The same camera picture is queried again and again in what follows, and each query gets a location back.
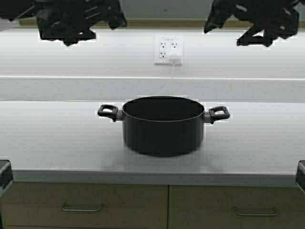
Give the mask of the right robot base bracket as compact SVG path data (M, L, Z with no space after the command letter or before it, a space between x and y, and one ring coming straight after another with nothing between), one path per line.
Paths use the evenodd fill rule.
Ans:
M305 161L298 162L295 182L297 186L305 192Z

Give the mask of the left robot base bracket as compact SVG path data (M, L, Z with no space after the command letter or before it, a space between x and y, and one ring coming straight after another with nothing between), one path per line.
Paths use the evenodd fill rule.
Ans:
M0 161L0 196L1 197L9 189L13 181L14 181L13 172L10 161L1 160Z

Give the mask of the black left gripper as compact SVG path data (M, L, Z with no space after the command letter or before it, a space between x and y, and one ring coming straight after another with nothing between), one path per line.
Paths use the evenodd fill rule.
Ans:
M62 41L66 46L96 39L91 30L103 21L111 30L127 26L118 0L2 0L1 19L35 17L40 38Z

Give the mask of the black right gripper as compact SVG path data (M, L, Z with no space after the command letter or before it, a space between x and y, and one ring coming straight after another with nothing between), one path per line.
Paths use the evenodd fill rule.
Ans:
M204 33L222 28L231 17L252 24L239 39L237 46L263 45L297 35L300 14L296 6L303 0L215 0L204 26Z

